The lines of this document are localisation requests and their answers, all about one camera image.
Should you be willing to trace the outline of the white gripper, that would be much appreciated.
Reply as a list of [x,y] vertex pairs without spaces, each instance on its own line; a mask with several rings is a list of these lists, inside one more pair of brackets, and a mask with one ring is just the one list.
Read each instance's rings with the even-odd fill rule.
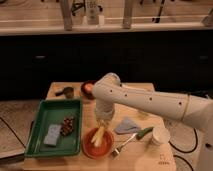
[[114,113],[115,113],[114,103],[99,99],[96,100],[95,116],[99,126],[107,128],[109,123],[113,119]]

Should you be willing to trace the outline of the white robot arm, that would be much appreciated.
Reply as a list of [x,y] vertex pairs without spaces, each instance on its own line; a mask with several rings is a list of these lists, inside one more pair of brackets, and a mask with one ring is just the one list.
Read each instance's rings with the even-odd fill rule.
[[128,87],[115,73],[107,73],[98,80],[92,94],[98,120],[111,121],[115,104],[122,104],[202,131],[203,144],[195,171],[213,171],[213,150],[208,148],[213,147],[213,99]]

